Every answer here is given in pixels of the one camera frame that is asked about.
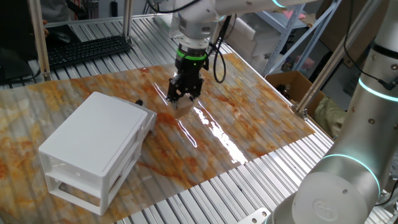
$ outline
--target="teal light ring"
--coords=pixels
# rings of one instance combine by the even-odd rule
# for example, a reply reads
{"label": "teal light ring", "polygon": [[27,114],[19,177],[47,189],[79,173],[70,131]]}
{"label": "teal light ring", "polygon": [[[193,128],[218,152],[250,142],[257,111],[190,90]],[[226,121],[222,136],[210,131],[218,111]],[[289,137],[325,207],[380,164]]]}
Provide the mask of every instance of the teal light ring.
{"label": "teal light ring", "polygon": [[362,86],[362,88],[364,88],[366,91],[372,93],[373,95],[376,95],[376,96],[381,97],[381,98],[386,99],[386,100],[391,100],[391,101],[394,101],[394,102],[398,102],[398,98],[396,98],[396,97],[387,96],[385,94],[379,93],[378,91],[372,90],[371,88],[367,87],[362,82],[361,79],[359,79],[359,84]]}
{"label": "teal light ring", "polygon": [[346,155],[342,155],[342,154],[332,154],[332,155],[325,156],[325,157],[322,158],[322,159],[326,159],[327,157],[332,157],[332,156],[341,156],[341,157],[345,157],[345,158],[354,160],[355,162],[357,162],[357,163],[361,164],[363,167],[365,167],[365,168],[372,174],[372,176],[374,177],[374,180],[376,180],[377,187],[379,188],[379,197],[380,197],[381,190],[380,190],[380,183],[379,183],[379,180],[377,179],[376,175],[374,175],[373,171],[372,171],[367,165],[365,165],[363,162],[361,162],[361,161],[359,161],[359,160],[357,160],[357,159],[355,159],[355,158],[353,158],[353,157],[351,157],[351,156],[346,156]]}
{"label": "teal light ring", "polygon": [[272,1],[275,3],[275,5],[277,5],[279,7],[285,7],[285,6],[281,5],[281,4],[279,4],[279,2],[277,0],[272,0]]}

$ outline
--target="desk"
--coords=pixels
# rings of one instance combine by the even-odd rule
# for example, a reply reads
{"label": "desk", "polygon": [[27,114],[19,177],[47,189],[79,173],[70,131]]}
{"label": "desk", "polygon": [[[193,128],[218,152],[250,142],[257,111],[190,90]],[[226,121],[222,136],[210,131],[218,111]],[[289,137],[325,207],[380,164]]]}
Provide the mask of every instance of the desk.
{"label": "desk", "polygon": [[[113,30],[112,26],[114,26],[117,32],[117,27],[121,29],[118,21],[120,20],[98,20],[94,21],[94,25],[92,21],[89,23],[76,22],[72,23],[71,26],[78,36],[84,40],[84,38],[97,37],[94,35],[95,27],[101,32],[103,26],[108,31]],[[274,92],[263,79],[259,78],[245,63],[240,61],[238,56],[228,55],[228,71],[234,72],[228,73],[226,83],[222,85],[213,84],[211,75],[206,75],[208,78],[204,84],[204,97],[203,99],[201,97],[201,103],[204,107],[197,108],[202,112],[203,117],[200,116],[199,111],[192,113],[191,117],[181,120],[182,123],[173,120],[170,123],[170,119],[167,119],[168,116],[165,115],[167,113],[158,117],[156,131],[158,139],[151,141],[151,136],[149,136],[144,146],[147,149],[166,146],[170,149],[176,149],[176,151],[167,153],[167,151],[158,149],[143,152],[141,163],[135,166],[130,178],[127,179],[124,187],[111,204],[109,212],[104,217],[97,217],[82,208],[48,195],[40,163],[37,159],[34,160],[35,162],[30,162],[37,155],[37,150],[34,150],[34,148],[37,148],[46,136],[54,131],[88,96],[94,88],[88,87],[93,84],[90,83],[93,78],[98,77],[95,80],[103,82],[104,85],[105,83],[115,84],[115,88],[112,88],[113,91],[106,91],[106,88],[102,89],[106,94],[128,96],[131,101],[139,97],[147,103],[150,109],[156,109],[158,112],[168,110],[165,106],[161,106],[164,102],[160,92],[165,93],[167,86],[165,86],[164,78],[160,78],[160,74],[172,74],[173,66],[163,67],[164,71],[167,71],[165,73],[164,71],[160,73],[151,72],[152,76],[144,75],[141,77],[140,75],[145,73],[144,70],[122,72],[117,76],[110,75],[107,78],[96,76],[100,73],[118,72],[119,70],[147,67],[155,63],[162,64],[170,61],[174,52],[166,51],[167,46],[162,47],[154,45],[154,43],[150,45],[151,42],[148,42],[150,36],[154,37],[151,40],[153,42],[165,41],[168,42],[169,46],[174,42],[169,42],[165,38],[167,34],[163,31],[156,30],[151,17],[136,17],[133,24],[136,28],[133,32],[136,34],[134,37],[136,43],[145,42],[147,45],[139,44],[137,45],[138,48],[127,54],[119,54],[56,70],[52,73],[53,78],[62,79],[60,82],[55,82],[56,84],[42,83],[15,90],[0,91],[2,105],[12,104],[2,107],[0,112],[0,128],[6,128],[7,134],[10,135],[3,140],[4,147],[0,149],[0,158],[2,159],[0,165],[2,175],[0,175],[0,178],[2,178],[2,181],[6,181],[6,183],[1,183],[3,185],[0,189],[3,190],[10,185],[8,178],[11,168],[6,164],[11,162],[15,162],[13,164],[18,167],[13,169],[17,172],[17,179],[16,181],[13,179],[12,183],[21,185],[19,189],[8,187],[7,192],[0,191],[2,196],[0,197],[0,200],[2,200],[0,207],[5,207],[5,205],[15,208],[25,206],[29,209],[27,211],[30,212],[18,208],[9,209],[9,211],[22,221],[29,219],[30,222],[34,223],[233,223],[261,207],[273,210],[283,199],[295,192],[306,173],[322,158],[333,142],[322,134],[312,122],[304,122],[290,113],[287,107],[288,103],[283,102],[283,98],[278,98],[279,94]],[[150,33],[145,33],[144,27],[140,28],[136,24],[146,24],[146,28],[153,27],[153,29]],[[169,59],[163,57],[160,51],[168,53]],[[83,78],[69,80],[69,77]],[[150,85],[146,86],[149,89],[142,89],[139,93],[137,89],[131,86],[123,87],[123,83],[115,80],[118,79],[117,77],[133,78],[134,81],[129,82],[131,85],[149,81],[148,84]],[[153,83],[158,84],[159,92]],[[75,100],[67,101],[67,104],[57,108],[57,102],[60,102],[62,98],[59,98],[59,94],[54,94],[57,93],[51,87],[54,85],[65,85],[62,90],[68,93],[70,99]],[[246,86],[244,87],[245,91],[237,91],[237,89],[230,88],[231,85]],[[45,98],[41,97],[45,91],[49,93],[47,94],[47,102]],[[154,94],[156,98],[152,100],[152,98],[143,97],[142,94],[145,95],[147,92]],[[244,97],[241,95],[245,92],[250,92],[250,96]],[[257,96],[254,103],[242,105],[243,102],[247,102],[253,96]],[[28,109],[31,108],[28,102],[30,101],[29,98],[33,97],[41,102],[35,108],[48,108],[48,105],[52,105],[50,107],[54,110],[59,110],[58,113],[54,114],[44,113],[41,117],[39,123],[46,128],[40,129],[39,125],[26,126],[21,122],[11,122],[11,112],[15,109],[27,109],[22,110],[22,114],[24,114],[23,111],[32,111]],[[153,108],[155,102],[158,102],[156,105],[159,106]],[[250,119],[251,122],[241,121],[233,125],[232,121],[235,119]],[[277,125],[269,123],[270,121],[275,121]],[[173,138],[168,132],[170,126],[174,127],[174,130],[178,130],[178,135]],[[172,139],[176,142],[176,146],[165,142],[165,139]],[[240,159],[231,158],[232,154],[226,150],[226,147],[234,147],[226,141],[228,139],[239,150],[242,150],[244,158],[249,162],[240,165],[239,160],[244,161],[242,157],[237,157]],[[250,142],[255,143],[255,145],[251,145],[255,148],[250,148]],[[203,152],[198,152],[199,147],[196,148],[195,144],[197,146],[212,145],[215,147],[207,147]],[[6,149],[11,149],[8,152],[17,154],[5,156],[4,151]],[[196,158],[201,159],[191,160],[190,157],[195,157],[195,153],[201,155],[196,156]],[[159,157],[152,157],[152,155],[163,155],[164,158],[154,159]],[[186,160],[178,159],[179,155]],[[172,161],[169,163],[171,166],[168,172],[163,173],[156,169],[159,167],[168,168],[164,163],[167,161]],[[151,168],[145,164],[155,164],[156,166]],[[173,173],[172,171],[176,170],[175,167],[178,166],[184,167],[186,174]],[[34,194],[43,197],[42,203],[52,203],[55,207],[40,206],[38,200],[30,199],[31,195]],[[367,223],[377,223],[388,217],[391,217],[391,214],[383,209],[375,208]]]}

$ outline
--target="cardboard box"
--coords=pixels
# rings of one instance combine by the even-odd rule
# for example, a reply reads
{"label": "cardboard box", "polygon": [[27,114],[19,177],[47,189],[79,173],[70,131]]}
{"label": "cardboard box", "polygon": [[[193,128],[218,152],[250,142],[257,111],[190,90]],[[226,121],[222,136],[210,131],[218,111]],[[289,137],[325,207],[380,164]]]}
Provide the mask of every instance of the cardboard box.
{"label": "cardboard box", "polygon": [[[303,99],[312,85],[312,83],[298,71],[270,74],[266,76],[266,80],[275,88],[279,85],[290,84],[292,87],[287,94],[290,95],[289,100],[294,100],[296,102],[300,102]],[[308,115],[313,116],[315,109],[318,107],[323,97],[325,97],[325,94],[319,91],[307,108]]]}

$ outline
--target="green ring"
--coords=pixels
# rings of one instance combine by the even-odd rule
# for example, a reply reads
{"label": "green ring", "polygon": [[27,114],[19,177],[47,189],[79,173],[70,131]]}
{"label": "green ring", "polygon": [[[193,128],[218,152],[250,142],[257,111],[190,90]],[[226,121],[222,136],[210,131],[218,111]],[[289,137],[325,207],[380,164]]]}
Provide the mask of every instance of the green ring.
{"label": "green ring", "polygon": [[186,58],[188,60],[204,60],[204,59],[206,59],[206,55],[200,56],[200,57],[185,55],[180,51],[180,49],[177,50],[177,55],[180,56],[181,58]]}

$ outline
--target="orange marble surface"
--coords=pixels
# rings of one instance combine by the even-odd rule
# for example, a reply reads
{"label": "orange marble surface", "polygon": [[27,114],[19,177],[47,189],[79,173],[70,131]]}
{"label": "orange marble surface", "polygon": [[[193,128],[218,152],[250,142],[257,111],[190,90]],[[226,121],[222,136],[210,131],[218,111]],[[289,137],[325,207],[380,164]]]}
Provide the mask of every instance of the orange marble surface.
{"label": "orange marble surface", "polygon": [[[225,58],[225,82],[202,70],[201,97],[179,119],[165,100],[173,65],[0,91],[0,209],[21,223],[112,223],[313,133],[237,55]],[[157,112],[139,162],[102,217],[48,193],[38,152],[93,91],[142,99]]]}

